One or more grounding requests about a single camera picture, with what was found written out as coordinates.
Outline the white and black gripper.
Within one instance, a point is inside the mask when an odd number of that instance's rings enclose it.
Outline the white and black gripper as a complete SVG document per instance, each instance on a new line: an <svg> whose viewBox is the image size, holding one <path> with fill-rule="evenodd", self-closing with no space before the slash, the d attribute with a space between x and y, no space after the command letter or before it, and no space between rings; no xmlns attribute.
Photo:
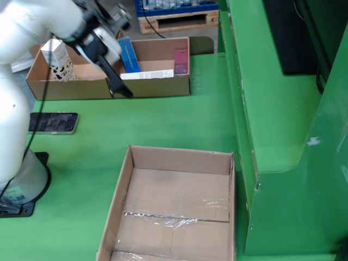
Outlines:
<svg viewBox="0 0 348 261"><path fill-rule="evenodd" d="M120 60L121 47L104 21L94 15L83 19L72 34L72 47L89 63L106 74L113 95L133 97L131 90L113 69L113 65Z"/></svg>

